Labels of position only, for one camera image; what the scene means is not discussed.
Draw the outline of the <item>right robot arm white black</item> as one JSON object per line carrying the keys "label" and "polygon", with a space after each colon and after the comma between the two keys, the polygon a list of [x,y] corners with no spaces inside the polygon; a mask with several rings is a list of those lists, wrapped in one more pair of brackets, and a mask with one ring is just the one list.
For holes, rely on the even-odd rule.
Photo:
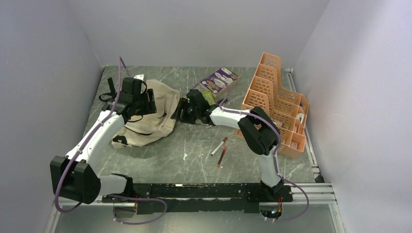
{"label": "right robot arm white black", "polygon": [[261,107],[236,110],[222,104],[211,105],[199,90],[192,89],[179,100],[172,119],[187,124],[200,121],[209,126],[227,126],[241,131],[249,149],[259,157],[263,197],[273,201],[280,196],[284,185],[277,157],[280,130]]}

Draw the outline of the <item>beige canvas backpack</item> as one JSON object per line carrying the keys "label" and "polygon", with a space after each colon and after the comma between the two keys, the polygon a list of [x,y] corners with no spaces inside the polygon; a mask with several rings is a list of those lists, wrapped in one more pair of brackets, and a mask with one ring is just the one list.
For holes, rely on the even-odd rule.
{"label": "beige canvas backpack", "polygon": [[177,108],[180,92],[158,80],[147,80],[146,84],[154,93],[156,112],[133,116],[111,139],[116,148],[142,147],[168,136],[174,129],[176,120],[172,114]]}

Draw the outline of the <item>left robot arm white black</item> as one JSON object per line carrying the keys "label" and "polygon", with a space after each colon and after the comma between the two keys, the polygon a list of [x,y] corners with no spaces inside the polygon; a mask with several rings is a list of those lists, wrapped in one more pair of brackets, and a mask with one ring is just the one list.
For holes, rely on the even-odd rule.
{"label": "left robot arm white black", "polygon": [[52,188],[55,200],[67,198],[91,204],[97,197],[114,195],[123,202],[134,197],[133,179],[113,173],[99,176],[94,171],[103,150],[116,133],[134,116],[156,113],[154,92],[136,78],[124,78],[118,92],[109,83],[111,98],[92,128],[82,140],[64,156],[55,156],[50,162]]}

